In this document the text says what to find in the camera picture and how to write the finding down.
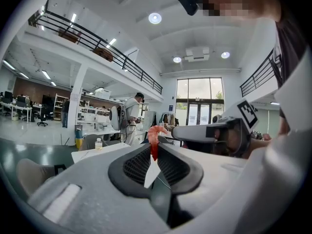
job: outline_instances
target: shrimp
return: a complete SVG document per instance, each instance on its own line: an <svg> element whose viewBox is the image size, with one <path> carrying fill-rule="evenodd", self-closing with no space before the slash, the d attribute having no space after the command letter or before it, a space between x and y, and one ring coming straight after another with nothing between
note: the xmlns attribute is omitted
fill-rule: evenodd
<svg viewBox="0 0 312 234"><path fill-rule="evenodd" d="M153 126L148 130L148 141L151 144L151 154L153 156L154 161L156 161L158 157L158 133L163 132L167 134L167 130L162 126Z"/></svg>

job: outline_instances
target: trash bin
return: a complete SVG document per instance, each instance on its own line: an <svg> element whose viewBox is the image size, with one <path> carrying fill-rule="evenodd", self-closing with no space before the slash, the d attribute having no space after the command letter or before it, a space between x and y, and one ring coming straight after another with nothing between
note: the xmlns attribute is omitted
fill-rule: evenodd
<svg viewBox="0 0 312 234"><path fill-rule="evenodd" d="M83 141L82 125L75 125L75 143L78 149L82 145L82 141Z"/></svg>

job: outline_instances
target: staircase railing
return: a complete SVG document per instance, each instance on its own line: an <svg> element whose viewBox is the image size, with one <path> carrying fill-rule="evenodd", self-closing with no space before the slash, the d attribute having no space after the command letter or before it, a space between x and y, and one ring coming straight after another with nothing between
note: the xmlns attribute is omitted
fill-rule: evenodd
<svg viewBox="0 0 312 234"><path fill-rule="evenodd" d="M75 22L71 22L65 17L59 16L50 11L37 11L28 23L34 27L44 27L45 29L56 32L60 37L66 38L84 48L96 52L108 61L113 61L122 70L136 76L145 82L152 89L161 94L162 86L157 83L151 76L142 70L136 63L125 56L114 46L110 46L107 41L97 36L90 30L80 26Z"/></svg>
<svg viewBox="0 0 312 234"><path fill-rule="evenodd" d="M281 57L277 56L273 60L273 50L271 50L257 70L240 86L242 96L246 96L271 79L274 76L274 65L280 67Z"/></svg>

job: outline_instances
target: black metal railing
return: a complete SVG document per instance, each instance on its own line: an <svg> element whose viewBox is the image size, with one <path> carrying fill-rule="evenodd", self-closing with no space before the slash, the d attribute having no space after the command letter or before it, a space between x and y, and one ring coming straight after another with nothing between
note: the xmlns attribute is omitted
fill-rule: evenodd
<svg viewBox="0 0 312 234"><path fill-rule="evenodd" d="M116 63L122 70L128 71L161 94L162 86L143 71L136 63L114 46L110 46L107 41L77 23L71 22L67 18L50 11L44 11L44 13L37 11L28 20L28 23L34 27L43 26L44 30L48 29L54 31L60 37L66 38L92 52L96 52L99 56Z"/></svg>
<svg viewBox="0 0 312 234"><path fill-rule="evenodd" d="M242 96L246 96L271 79L274 76L274 65L280 67L281 57L277 56L273 60L273 50L271 50L257 70L240 86Z"/></svg>

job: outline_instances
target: bottle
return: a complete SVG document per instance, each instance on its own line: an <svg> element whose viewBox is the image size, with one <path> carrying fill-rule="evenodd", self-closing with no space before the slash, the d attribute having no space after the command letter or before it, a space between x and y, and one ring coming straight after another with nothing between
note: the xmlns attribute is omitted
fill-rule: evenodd
<svg viewBox="0 0 312 234"><path fill-rule="evenodd" d="M98 151L102 150L102 145L103 145L103 143L101 141L101 138L97 138L97 140L96 140L96 150L98 150Z"/></svg>

